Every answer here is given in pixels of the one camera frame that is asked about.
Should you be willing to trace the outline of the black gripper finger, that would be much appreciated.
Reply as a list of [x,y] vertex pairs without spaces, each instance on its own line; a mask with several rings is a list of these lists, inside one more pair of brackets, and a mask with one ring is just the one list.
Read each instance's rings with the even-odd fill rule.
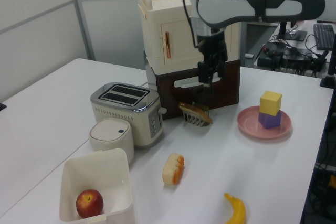
[[225,76],[225,62],[226,58],[220,58],[216,67],[218,77],[220,78],[223,78]]
[[211,87],[211,71],[206,61],[198,62],[198,81],[203,84],[203,86]]

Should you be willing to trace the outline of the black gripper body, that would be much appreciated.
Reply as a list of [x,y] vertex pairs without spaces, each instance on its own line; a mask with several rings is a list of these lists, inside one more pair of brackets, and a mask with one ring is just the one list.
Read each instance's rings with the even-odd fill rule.
[[197,35],[198,50],[203,55],[203,61],[227,61],[227,47],[224,30],[212,31],[210,35]]

